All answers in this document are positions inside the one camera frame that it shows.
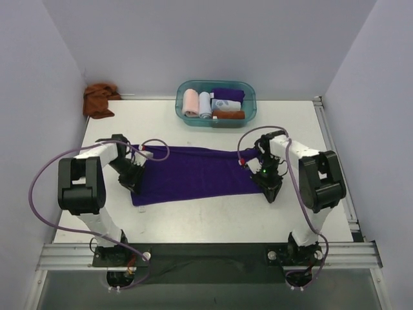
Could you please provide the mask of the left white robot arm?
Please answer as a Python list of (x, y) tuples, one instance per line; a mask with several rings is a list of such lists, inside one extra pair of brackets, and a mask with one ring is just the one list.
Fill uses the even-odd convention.
[(131, 193), (140, 190), (145, 163), (150, 152), (134, 152), (122, 134), (99, 139), (97, 146), (73, 158), (59, 160), (58, 204), (64, 211), (80, 219), (97, 241), (95, 253), (116, 266), (126, 264), (132, 251), (126, 234), (113, 221), (107, 211), (106, 186), (103, 169), (111, 167), (117, 172), (118, 182)]

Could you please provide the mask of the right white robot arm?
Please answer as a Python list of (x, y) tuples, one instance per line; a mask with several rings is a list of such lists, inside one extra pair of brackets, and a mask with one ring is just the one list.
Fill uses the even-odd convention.
[(347, 189), (335, 152), (311, 149), (294, 141), (278, 130), (262, 135), (254, 143), (258, 156), (247, 162), (251, 178), (263, 191), (268, 203), (275, 201), (281, 190), (283, 177), (279, 165), (284, 161), (287, 172), (298, 179), (292, 183), (303, 212), (305, 223), (288, 236), (286, 256), (299, 265), (309, 258), (321, 259), (318, 238), (331, 210), (346, 196)]

